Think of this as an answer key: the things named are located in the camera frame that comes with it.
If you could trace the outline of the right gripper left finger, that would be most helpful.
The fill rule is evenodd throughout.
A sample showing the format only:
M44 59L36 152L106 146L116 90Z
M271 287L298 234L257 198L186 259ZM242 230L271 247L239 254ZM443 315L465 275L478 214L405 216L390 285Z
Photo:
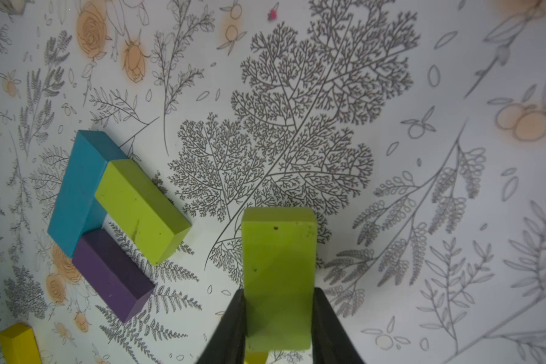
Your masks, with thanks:
M243 364L247 336L244 289L233 295L197 364Z

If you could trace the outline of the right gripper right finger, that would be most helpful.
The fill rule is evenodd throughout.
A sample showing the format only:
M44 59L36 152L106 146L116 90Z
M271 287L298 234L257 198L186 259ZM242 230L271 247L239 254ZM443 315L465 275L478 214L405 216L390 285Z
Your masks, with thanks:
M321 288L314 290L311 333L313 364L364 364Z

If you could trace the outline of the lime green long block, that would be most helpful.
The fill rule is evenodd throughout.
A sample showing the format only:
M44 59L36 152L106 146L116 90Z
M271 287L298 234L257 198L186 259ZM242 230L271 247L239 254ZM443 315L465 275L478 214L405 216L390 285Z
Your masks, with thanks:
M306 207L249 207L241 222L247 349L311 345L318 224Z

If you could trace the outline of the purple block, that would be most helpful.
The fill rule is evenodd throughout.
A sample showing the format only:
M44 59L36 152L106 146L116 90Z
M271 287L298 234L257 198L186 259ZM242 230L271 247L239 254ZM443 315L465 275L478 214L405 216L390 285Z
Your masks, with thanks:
M101 228L80 237L72 262L122 323L143 309L155 288L114 238Z

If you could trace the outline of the lime green short block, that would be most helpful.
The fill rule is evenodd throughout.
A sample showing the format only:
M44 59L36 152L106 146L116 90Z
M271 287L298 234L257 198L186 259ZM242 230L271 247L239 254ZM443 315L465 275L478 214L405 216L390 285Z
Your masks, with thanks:
M95 197L151 265L170 258L191 223L131 159L106 166Z

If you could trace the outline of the teal block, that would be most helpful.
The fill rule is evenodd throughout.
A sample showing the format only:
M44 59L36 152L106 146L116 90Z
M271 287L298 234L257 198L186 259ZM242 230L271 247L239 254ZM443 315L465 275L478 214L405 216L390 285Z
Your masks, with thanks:
M101 228L107 215L95 193L110 161L127 156L102 131L79 130L48 227L69 258L83 233Z

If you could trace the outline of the small yellow block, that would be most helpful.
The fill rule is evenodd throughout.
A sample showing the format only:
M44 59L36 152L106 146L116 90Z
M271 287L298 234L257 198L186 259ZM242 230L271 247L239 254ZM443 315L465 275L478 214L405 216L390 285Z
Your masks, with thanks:
M0 345L7 364L41 364L33 329L17 323L0 332Z

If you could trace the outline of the yellow-green block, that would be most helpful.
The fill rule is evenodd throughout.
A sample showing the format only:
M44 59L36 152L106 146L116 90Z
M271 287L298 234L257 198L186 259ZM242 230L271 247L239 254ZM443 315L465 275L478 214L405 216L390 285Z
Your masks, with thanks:
M244 357L245 364L266 364L268 352L246 352Z

